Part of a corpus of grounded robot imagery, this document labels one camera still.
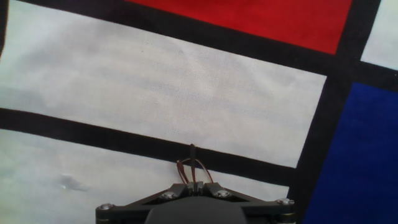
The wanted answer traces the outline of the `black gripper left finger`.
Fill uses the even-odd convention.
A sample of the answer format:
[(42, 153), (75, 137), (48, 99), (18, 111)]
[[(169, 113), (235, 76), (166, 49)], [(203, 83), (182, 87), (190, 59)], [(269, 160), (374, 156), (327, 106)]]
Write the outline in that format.
[(95, 209), (95, 223), (144, 224), (155, 206), (187, 197), (189, 193), (187, 184), (173, 184), (166, 190), (127, 205), (104, 203)]

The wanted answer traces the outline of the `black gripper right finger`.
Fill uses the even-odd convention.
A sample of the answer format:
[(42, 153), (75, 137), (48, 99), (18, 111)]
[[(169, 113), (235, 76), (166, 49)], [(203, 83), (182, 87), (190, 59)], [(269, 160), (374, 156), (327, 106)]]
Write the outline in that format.
[(216, 223), (295, 223), (295, 202), (288, 198), (265, 201), (216, 182), (203, 184), (199, 196), (213, 199), (206, 208), (210, 209), (211, 219)]

